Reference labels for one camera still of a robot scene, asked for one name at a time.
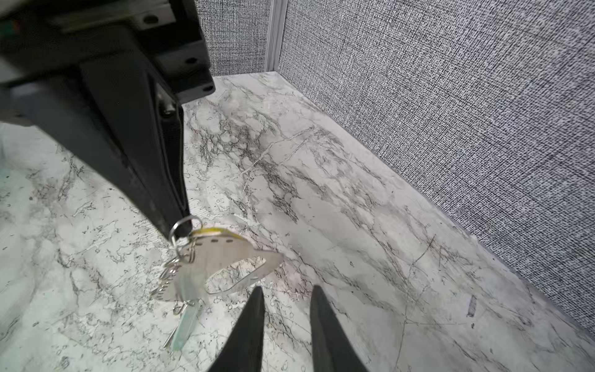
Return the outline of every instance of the gray textured wall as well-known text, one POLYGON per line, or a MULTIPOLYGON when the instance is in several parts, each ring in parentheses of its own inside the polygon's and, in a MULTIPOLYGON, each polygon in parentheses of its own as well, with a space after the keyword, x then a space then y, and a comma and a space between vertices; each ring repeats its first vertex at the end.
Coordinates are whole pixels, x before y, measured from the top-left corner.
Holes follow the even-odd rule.
POLYGON ((595 334, 595 2, 290 0, 280 73, 595 334))
POLYGON ((264 71, 270 0, 196 0, 213 75, 264 71))

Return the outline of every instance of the key ring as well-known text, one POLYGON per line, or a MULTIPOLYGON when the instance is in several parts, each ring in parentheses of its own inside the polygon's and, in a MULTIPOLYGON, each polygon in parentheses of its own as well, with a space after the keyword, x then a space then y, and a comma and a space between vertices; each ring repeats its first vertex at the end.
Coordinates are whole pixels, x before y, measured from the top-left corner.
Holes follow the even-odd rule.
POLYGON ((180 261, 182 261, 182 262, 186 262, 186 261, 182 257, 182 254, 180 253, 180 249, 179 249, 178 244, 176 242, 176 230, 178 229, 178 227, 180 227, 181 224, 183 224, 186 221, 190 221, 190 220, 199 220, 200 223, 201 223, 200 229, 202 229, 202 226, 203 226, 202 220, 198 216, 187 215, 186 217, 182 218, 178 222, 174 223, 174 225, 171 227, 171 230, 170 230, 169 241, 171 242, 171 245, 173 246, 174 250, 176 251, 177 258, 180 261))

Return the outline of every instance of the screw hole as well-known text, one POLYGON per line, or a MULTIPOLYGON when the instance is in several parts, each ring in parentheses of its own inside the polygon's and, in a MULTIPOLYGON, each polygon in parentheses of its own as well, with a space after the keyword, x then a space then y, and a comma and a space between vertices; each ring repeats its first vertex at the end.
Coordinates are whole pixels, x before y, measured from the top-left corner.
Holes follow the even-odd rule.
POLYGON ((146 24, 156 24, 159 23, 159 17, 153 14, 149 14, 145 16, 145 18, 143 18, 143 22, 145 22, 146 24))

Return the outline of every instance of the marble surface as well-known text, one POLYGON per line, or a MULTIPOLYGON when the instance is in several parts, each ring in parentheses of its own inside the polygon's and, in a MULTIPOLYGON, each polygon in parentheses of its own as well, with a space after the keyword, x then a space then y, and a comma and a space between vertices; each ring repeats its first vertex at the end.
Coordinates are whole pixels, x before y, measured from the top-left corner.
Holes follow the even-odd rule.
MULTIPOLYGON (((262 284, 264 371, 311 371, 320 284, 369 371, 588 371, 595 344, 276 73, 186 105, 192 213, 287 259, 262 284)), ((172 252, 34 127, 0 124, 0 366, 204 371, 248 292, 205 300, 181 352, 149 299, 172 252)))

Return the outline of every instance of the gray marble vein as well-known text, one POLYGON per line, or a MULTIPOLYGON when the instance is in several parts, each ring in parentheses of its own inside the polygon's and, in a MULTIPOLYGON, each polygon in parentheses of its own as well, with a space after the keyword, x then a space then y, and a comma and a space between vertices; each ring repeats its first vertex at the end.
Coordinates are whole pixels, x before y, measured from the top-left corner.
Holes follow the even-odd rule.
MULTIPOLYGON (((370 371, 595 370, 584 331, 281 76, 215 82, 186 105, 186 187, 207 226, 287 257, 260 282, 264 371, 312 370, 314 284, 370 371)), ((165 239, 38 129, 0 135, 0 365, 208 369, 249 291, 204 299, 184 349, 163 350, 165 239)))

